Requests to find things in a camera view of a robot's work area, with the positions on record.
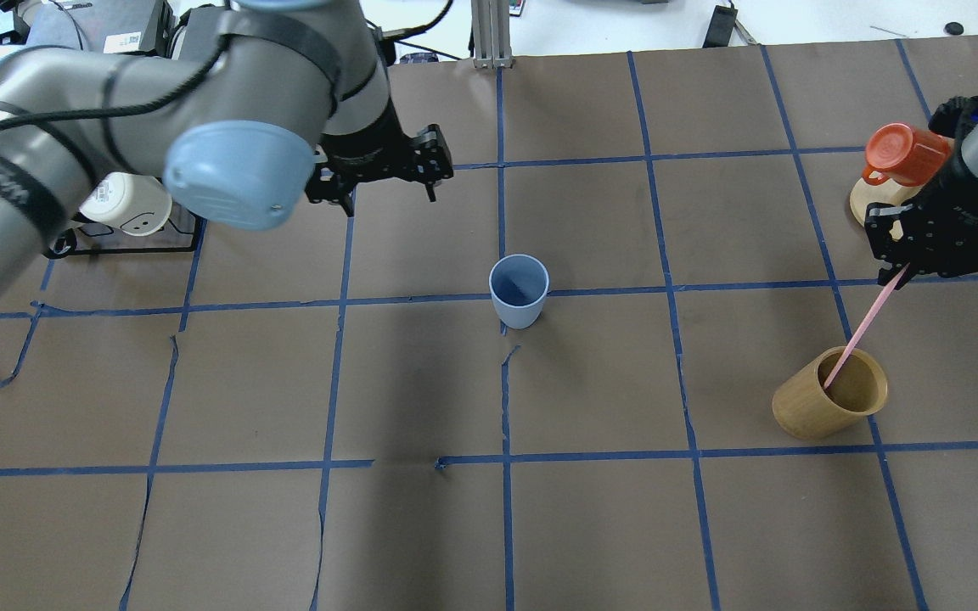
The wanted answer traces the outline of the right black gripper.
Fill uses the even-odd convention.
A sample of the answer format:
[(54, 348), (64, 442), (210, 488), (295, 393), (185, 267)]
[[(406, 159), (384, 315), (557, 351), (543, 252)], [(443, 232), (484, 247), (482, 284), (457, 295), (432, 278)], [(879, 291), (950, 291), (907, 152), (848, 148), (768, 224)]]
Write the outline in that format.
[(919, 275), (978, 273), (978, 177), (948, 161), (904, 204), (868, 204), (866, 236), (883, 289)]

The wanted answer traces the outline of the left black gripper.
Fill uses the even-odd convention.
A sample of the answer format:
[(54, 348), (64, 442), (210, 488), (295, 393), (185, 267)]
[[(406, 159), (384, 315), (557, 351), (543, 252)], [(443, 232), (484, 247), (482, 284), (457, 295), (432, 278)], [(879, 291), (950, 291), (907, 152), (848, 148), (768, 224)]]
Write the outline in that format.
[(356, 189), (361, 184), (401, 179), (424, 186), (428, 200), (437, 201), (440, 182), (454, 177), (454, 164), (442, 127), (428, 124), (418, 134), (403, 131), (393, 107), (352, 134), (323, 134), (318, 163), (304, 194), (312, 204), (337, 205), (356, 215)]

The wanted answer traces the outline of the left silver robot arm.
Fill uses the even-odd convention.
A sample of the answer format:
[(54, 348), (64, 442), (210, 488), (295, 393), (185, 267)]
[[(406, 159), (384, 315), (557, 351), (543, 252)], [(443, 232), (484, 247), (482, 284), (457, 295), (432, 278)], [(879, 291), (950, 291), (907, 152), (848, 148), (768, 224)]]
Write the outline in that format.
[(441, 127), (410, 136), (357, 1), (238, 1), (200, 62), (0, 47), (0, 297), (113, 171), (250, 231), (300, 199), (454, 174)]

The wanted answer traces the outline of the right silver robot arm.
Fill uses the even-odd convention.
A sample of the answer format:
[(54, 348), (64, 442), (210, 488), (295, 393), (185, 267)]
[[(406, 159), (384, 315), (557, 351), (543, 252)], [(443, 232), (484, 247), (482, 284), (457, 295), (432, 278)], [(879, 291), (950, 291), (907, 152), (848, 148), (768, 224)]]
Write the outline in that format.
[(978, 96), (940, 104), (926, 128), (896, 121), (874, 132), (863, 178), (912, 188), (901, 204), (870, 202), (867, 241), (878, 283), (978, 273)]

